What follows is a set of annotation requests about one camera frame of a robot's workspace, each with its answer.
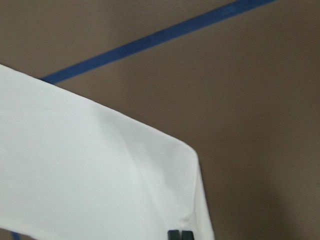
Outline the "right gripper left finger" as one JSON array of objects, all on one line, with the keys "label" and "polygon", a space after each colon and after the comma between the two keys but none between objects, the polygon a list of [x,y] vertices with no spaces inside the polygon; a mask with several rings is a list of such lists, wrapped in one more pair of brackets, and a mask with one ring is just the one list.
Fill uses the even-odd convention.
[{"label": "right gripper left finger", "polygon": [[168,240],[181,240],[181,235],[179,230],[169,230],[167,232]]}]

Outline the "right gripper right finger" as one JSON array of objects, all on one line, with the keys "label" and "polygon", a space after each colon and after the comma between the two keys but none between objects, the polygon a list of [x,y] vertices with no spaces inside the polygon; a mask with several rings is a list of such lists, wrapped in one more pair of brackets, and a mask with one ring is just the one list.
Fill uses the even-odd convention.
[{"label": "right gripper right finger", "polygon": [[191,230],[183,230],[181,240],[194,240],[194,233]]}]

